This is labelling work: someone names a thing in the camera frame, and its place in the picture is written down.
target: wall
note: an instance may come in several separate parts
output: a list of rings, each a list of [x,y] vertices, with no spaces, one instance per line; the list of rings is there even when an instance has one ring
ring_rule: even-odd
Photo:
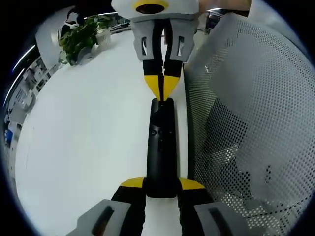
[[[9,175],[12,179],[15,179],[15,155],[16,155],[16,148],[18,145],[18,139],[20,137],[21,128],[18,126],[17,123],[11,122],[9,125],[9,130],[11,130],[14,135],[11,141],[10,149],[8,150],[9,154]]]
[[[199,25],[197,27],[198,30],[202,30],[204,31],[206,28],[206,22],[207,22],[207,17],[208,17],[208,13],[203,13],[201,14],[201,16],[199,17]]]
[[[19,84],[16,87],[16,89],[14,90],[14,92],[13,92],[13,94],[9,100],[8,110],[13,109],[13,107],[15,107],[16,104],[19,104],[26,97],[26,94],[23,90],[24,90],[24,88],[21,84]]]
[[[64,24],[71,8],[62,9],[48,17],[35,35],[39,53],[48,70],[58,63],[59,53],[62,51],[58,45],[58,30]]]

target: green leaves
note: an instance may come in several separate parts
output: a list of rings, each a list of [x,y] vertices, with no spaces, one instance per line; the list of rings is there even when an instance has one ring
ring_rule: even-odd
[[[60,45],[66,52],[66,59],[71,65],[77,61],[78,54],[83,48],[91,48],[97,43],[97,28],[97,22],[92,18],[88,18],[83,26],[74,28],[61,38]]]
[[[98,30],[107,29],[111,19],[106,16],[98,16]]]

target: white table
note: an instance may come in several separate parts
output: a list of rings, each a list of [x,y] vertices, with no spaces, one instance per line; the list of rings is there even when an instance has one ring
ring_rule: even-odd
[[[90,62],[65,66],[28,114],[16,153],[22,206],[45,236],[63,236],[119,185],[146,174],[151,100],[131,31]],[[184,80],[171,96],[179,128],[180,176],[187,176]],[[147,199],[142,235],[181,235],[177,199]]]

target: ceiling light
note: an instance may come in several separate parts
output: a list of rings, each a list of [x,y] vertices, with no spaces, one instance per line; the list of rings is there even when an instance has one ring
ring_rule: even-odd
[[[102,14],[98,14],[98,16],[105,16],[105,15],[114,15],[117,14],[117,12],[108,12],[108,13],[102,13]]]
[[[14,71],[14,69],[18,66],[18,64],[20,64],[20,62],[24,59],[24,57],[27,56],[28,53],[30,53],[31,50],[33,50],[36,47],[36,45],[31,46],[24,54],[23,56],[21,56],[21,58],[18,60],[18,62],[15,64],[15,66],[12,69],[12,72]]]
[[[217,10],[221,10],[221,8],[212,8],[212,9],[210,9],[208,11],[217,11]]]

